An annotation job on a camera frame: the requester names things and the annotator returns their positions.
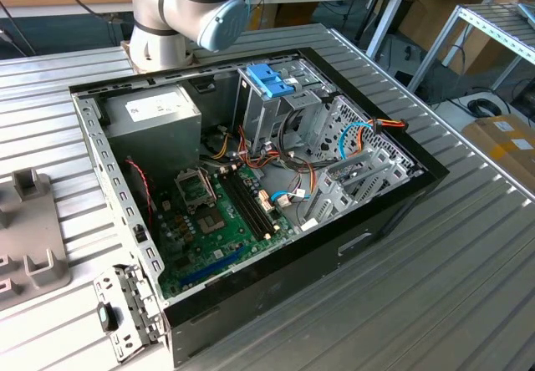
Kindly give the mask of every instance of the slotted aluminum surface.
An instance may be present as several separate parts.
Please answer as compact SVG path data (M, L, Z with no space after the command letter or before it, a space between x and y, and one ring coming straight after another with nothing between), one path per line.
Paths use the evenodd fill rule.
M535 359L535 210L520 190L321 25L244 33L203 63L310 46L450 170L395 232L193 358L193 370L519 369ZM0 313L0 369L115 369L91 281L129 261L66 90L132 74L118 48L0 63L0 179L53 180L73 281ZM124 367L169 369L159 345Z
M515 4L466 5L459 17L535 64L535 29Z

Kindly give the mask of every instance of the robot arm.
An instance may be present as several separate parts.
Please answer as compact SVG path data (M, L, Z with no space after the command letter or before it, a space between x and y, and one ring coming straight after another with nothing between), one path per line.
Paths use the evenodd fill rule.
M132 0L130 57L147 71L189 64L189 38L210 51L228 48L247 25L243 0Z

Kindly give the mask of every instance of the gray holder block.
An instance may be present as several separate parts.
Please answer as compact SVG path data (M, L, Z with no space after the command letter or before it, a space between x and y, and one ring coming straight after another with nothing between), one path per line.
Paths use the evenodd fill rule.
M0 281L0 302L3 300L12 299L18 296L20 292L20 287L11 279L4 279L3 281Z
M24 256L24 271L32 280L35 287L43 287L51 282L61 279L65 272L65 266L55 257L54 253L47 248L47 260L35 263L29 256Z
M8 228L8 217L0 210L0 230Z
M0 183L0 311L65 286L69 265L50 180L17 170Z
M15 271L17 269L17 265L18 264L13 261L9 255L4 254L3 256L0 256L0 275Z

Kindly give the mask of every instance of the cardboard box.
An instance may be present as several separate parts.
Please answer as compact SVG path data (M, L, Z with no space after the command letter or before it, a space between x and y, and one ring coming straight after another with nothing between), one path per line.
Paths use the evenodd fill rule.
M535 192L535 130L514 114L477 119L462 134Z

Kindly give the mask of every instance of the blue plastic clip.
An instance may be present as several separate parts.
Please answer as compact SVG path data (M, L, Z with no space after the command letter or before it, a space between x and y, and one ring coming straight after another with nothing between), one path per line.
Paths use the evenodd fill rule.
M282 97L295 92L295 88L284 83L280 73L271 69L267 64L254 64L247 67L247 72L269 98Z

